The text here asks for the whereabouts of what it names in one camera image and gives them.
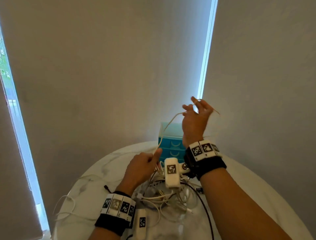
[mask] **black and white square marker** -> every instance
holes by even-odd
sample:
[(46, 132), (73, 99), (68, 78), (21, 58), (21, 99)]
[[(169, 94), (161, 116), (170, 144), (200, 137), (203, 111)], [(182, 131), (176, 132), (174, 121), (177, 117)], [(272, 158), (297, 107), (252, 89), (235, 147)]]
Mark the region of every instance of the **black and white square marker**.
[(196, 157), (197, 155), (200, 155), (202, 154), (202, 150), (200, 148), (200, 146), (196, 146), (195, 148), (192, 148), (192, 153), (193, 155)]
[(167, 174), (177, 173), (176, 165), (167, 165)]
[(215, 150), (216, 152), (219, 152), (219, 150), (218, 150), (218, 148), (217, 148), (216, 145), (214, 145), (214, 144), (211, 144), (211, 145), (212, 145), (212, 147), (214, 148), (214, 150)]
[(129, 215), (130, 217), (133, 216), (134, 208), (135, 208), (135, 207), (131, 205), (130, 210), (129, 210), (129, 212), (128, 212), (128, 215)]
[(107, 208), (107, 207), (109, 206), (110, 202), (111, 202), (111, 198), (107, 198), (107, 199), (105, 199), (105, 202), (104, 202), (104, 204), (103, 204), (103, 207), (102, 207), (102, 208)]
[(210, 143), (202, 144), (202, 148), (205, 153), (213, 151)]
[(122, 201), (119, 199), (113, 199), (110, 208), (117, 211), (121, 205), (121, 202)]
[(139, 218), (139, 227), (146, 227), (146, 217)]
[(130, 206), (129, 203), (123, 201), (120, 212), (127, 213), (129, 206)]

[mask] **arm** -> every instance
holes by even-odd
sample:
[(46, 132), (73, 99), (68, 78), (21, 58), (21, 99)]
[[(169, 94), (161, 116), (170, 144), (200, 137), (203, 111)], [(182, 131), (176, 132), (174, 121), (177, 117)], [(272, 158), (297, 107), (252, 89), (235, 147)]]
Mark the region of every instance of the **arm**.
[[(191, 99), (199, 113), (193, 111), (193, 105), (183, 105), (187, 111), (182, 122), (183, 144), (186, 147), (203, 139), (207, 120), (213, 112), (213, 108), (206, 101), (198, 102), (194, 97)], [(291, 239), (238, 186), (226, 169), (218, 168), (210, 171), (201, 177), (200, 182), (223, 240)]]
[[(159, 164), (159, 158), (162, 149), (159, 148), (154, 155), (141, 153), (135, 155), (125, 171), (124, 178), (115, 189), (131, 196), (135, 189), (147, 181), (154, 173), (156, 165)], [(119, 240), (121, 237), (108, 229), (96, 227), (88, 240)]]

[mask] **person's left hand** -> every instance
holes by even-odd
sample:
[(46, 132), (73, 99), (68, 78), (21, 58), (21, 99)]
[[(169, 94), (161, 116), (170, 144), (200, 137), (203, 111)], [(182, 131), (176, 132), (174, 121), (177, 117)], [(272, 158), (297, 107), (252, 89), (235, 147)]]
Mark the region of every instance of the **person's left hand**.
[(154, 155), (151, 153), (135, 155), (128, 164), (124, 178), (116, 188), (116, 191), (121, 191), (131, 196), (135, 189), (147, 181), (154, 173), (156, 165), (159, 165), (161, 153), (162, 149), (159, 148)]

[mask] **hand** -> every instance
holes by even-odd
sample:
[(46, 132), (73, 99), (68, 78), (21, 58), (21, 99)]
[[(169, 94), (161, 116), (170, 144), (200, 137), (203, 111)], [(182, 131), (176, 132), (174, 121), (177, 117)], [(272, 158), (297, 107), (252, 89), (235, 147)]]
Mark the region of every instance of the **hand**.
[(160, 166), (159, 158), (161, 153), (162, 149), (158, 148), (154, 155), (151, 153), (135, 155), (128, 164), (124, 178), (116, 188), (116, 191), (132, 196), (135, 189), (151, 177), (156, 165)]
[(193, 105), (183, 105), (183, 109), (186, 112), (183, 114), (184, 119), (182, 121), (183, 129), (183, 145), (188, 148), (190, 144), (203, 140), (203, 133), (205, 131), (207, 121), (213, 112), (213, 108), (204, 100), (200, 102), (191, 97), (193, 103), (195, 103), (198, 113), (193, 110)]

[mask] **white device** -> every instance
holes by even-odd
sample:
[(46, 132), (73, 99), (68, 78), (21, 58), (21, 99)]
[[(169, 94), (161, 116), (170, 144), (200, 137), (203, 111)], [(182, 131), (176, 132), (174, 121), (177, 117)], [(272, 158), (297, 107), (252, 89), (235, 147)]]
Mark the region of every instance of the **white device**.
[(189, 172), (189, 168), (185, 163), (178, 163), (175, 157), (165, 159), (165, 180), (167, 188), (179, 188), (180, 174)]
[(144, 240), (146, 238), (147, 214), (145, 209), (136, 209), (134, 218), (135, 230), (133, 237), (136, 240)]

